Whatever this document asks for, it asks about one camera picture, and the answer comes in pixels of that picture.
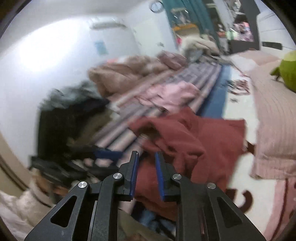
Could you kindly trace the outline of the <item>yellow wooden cabinet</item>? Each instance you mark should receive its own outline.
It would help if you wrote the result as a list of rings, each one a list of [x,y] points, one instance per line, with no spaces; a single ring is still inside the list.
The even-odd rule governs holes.
[[[200,31],[197,25],[190,23],[190,24],[183,24],[183,25],[176,25],[172,28],[173,32],[179,36],[187,37],[187,36],[200,36]]]

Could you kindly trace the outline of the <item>dark red fleece garment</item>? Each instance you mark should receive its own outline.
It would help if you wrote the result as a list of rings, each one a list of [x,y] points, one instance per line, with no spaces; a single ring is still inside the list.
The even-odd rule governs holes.
[[[135,198],[146,209],[174,221],[177,205],[161,201],[154,155],[160,151],[177,173],[194,183],[215,183],[226,190],[239,156],[243,153],[245,120],[202,118],[190,108],[162,117],[142,117],[129,127],[145,134],[147,153],[139,164]]]

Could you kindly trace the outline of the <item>beige pink crumpled duvet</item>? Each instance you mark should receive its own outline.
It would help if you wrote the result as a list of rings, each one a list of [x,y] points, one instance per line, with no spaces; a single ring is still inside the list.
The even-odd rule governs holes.
[[[120,62],[108,62],[90,68],[88,76],[102,97],[123,94],[144,81],[146,76],[158,75],[170,68],[158,58],[128,56]]]

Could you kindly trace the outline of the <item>pink ribbed pillow near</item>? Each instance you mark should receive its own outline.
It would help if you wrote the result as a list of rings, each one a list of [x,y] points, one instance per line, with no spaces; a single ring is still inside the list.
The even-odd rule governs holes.
[[[270,75],[279,64],[276,60],[249,72],[259,120],[251,170],[254,178],[295,176],[295,93]]]

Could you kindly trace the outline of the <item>white door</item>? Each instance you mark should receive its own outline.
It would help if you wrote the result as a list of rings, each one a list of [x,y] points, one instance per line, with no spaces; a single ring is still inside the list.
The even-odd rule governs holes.
[[[153,19],[142,21],[133,27],[134,37],[142,55],[157,56],[164,44],[162,34]]]

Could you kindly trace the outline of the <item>black bookshelf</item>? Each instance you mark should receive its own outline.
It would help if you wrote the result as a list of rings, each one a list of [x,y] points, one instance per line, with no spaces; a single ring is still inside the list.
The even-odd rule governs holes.
[[[229,53],[259,50],[256,18],[260,11],[255,1],[223,1],[229,18],[226,25]]]

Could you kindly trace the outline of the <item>teal curtain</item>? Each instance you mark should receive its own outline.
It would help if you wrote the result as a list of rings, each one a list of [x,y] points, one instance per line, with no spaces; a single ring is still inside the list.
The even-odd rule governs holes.
[[[189,14],[191,23],[197,25],[200,33],[205,34],[206,30],[215,39],[216,44],[220,47],[219,37],[214,29],[214,25],[206,8],[201,0],[163,0],[163,6],[168,17],[170,27],[177,23],[177,19],[171,12],[172,9],[185,8]]]

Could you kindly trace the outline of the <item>wall clock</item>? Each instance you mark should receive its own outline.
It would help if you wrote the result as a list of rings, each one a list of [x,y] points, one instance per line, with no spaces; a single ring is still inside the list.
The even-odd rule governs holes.
[[[153,2],[150,3],[149,9],[153,13],[160,13],[160,12],[162,12],[164,10],[164,6],[163,6],[163,3],[161,1],[153,1]]]

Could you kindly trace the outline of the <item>glass display case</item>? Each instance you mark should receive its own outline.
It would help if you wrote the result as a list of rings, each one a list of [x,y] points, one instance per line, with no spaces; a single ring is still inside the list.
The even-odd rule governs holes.
[[[186,8],[174,8],[171,9],[173,16],[173,23],[177,26],[184,26],[191,23],[189,12]]]

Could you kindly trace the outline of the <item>pink pillow far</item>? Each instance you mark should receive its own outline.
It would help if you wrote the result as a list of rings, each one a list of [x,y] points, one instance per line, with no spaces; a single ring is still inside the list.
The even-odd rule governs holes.
[[[243,73],[247,73],[258,66],[279,60],[278,57],[259,50],[247,50],[229,55],[228,58]]]

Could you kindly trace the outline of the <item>pink crumpled garment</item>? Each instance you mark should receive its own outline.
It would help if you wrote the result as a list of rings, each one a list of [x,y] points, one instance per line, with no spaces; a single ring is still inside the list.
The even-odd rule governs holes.
[[[168,112],[177,112],[188,101],[201,95],[201,91],[192,83],[157,84],[137,96],[137,100],[145,106],[155,107]]]

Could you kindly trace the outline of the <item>dark clothes pile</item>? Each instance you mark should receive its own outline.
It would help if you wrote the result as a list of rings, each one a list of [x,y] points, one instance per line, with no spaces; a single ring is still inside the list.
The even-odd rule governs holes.
[[[51,90],[40,104],[37,157],[56,162],[69,159],[111,120],[109,103],[89,80]]]

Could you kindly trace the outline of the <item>striped fleece bed blanket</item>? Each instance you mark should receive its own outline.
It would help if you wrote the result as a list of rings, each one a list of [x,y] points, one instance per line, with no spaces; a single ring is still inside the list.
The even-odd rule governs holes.
[[[148,76],[134,89],[109,97],[111,109],[118,117],[91,140],[102,148],[123,152],[119,164],[127,162],[131,151],[142,152],[145,134],[137,136],[130,125],[141,117],[160,117],[176,113],[189,106],[197,113],[206,98],[221,82],[223,75],[228,76],[230,66],[216,60],[203,59],[178,71],[165,71]]]

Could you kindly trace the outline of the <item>cream blanket pile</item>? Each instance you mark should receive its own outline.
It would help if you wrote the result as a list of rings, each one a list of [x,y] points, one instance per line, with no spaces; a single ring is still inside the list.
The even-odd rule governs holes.
[[[182,39],[179,51],[183,56],[190,50],[195,49],[203,50],[207,55],[220,55],[220,51],[213,41],[205,40],[197,36],[187,36]]]

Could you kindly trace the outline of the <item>green avocado plush toy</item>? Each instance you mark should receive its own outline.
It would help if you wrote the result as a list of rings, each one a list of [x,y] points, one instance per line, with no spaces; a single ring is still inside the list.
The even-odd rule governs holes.
[[[280,65],[274,68],[270,75],[275,76],[276,80],[281,77],[286,87],[295,92],[296,51],[285,54]]]

